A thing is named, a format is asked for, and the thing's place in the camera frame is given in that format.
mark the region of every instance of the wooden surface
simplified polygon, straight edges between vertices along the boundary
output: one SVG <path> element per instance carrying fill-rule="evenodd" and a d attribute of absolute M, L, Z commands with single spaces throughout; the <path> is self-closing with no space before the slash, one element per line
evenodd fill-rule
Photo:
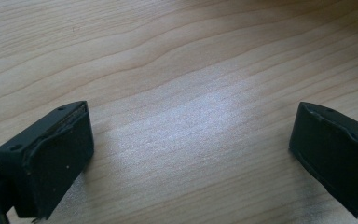
<path fill-rule="evenodd" d="M 0 0 L 0 145 L 78 100 L 44 223 L 358 223 L 288 152 L 300 101 L 358 120 L 358 0 Z"/>

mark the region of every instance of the hole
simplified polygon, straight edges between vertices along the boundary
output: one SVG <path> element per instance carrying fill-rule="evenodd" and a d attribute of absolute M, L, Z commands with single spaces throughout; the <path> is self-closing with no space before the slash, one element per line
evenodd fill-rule
<path fill-rule="evenodd" d="M 15 146 L 11 146 L 11 147 L 8 147 L 8 149 L 10 151 L 16 151 L 16 150 L 19 150 L 20 148 L 22 148 L 22 145 L 21 144 L 17 144 Z"/>

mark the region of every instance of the wood grain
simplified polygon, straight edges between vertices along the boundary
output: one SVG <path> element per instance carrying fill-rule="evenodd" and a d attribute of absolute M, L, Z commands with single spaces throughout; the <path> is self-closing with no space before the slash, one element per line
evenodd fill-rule
<path fill-rule="evenodd" d="M 44 223 L 358 223 L 287 150 L 300 101 L 358 120 L 356 0 L 0 0 L 0 145 L 78 100 Z"/>

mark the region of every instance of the screw hole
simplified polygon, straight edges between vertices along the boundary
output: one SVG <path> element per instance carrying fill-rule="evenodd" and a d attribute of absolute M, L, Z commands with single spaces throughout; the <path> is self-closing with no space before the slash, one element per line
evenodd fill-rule
<path fill-rule="evenodd" d="M 10 146 L 10 147 L 8 147 L 8 149 L 9 149 L 10 151 L 16 151 L 16 150 L 19 150 L 20 148 L 22 148 L 22 145 L 21 145 L 21 144 L 17 144 L 17 145 L 15 145 L 15 146 Z"/>

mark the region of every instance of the black object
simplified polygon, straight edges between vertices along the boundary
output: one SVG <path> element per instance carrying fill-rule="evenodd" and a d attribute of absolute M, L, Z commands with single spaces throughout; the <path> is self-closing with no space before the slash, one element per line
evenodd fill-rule
<path fill-rule="evenodd" d="M 86 101 L 61 106 L 0 146 L 0 223 L 48 218 L 94 152 Z"/>
<path fill-rule="evenodd" d="M 358 122 L 300 103 L 290 150 L 327 191 L 358 217 Z"/>

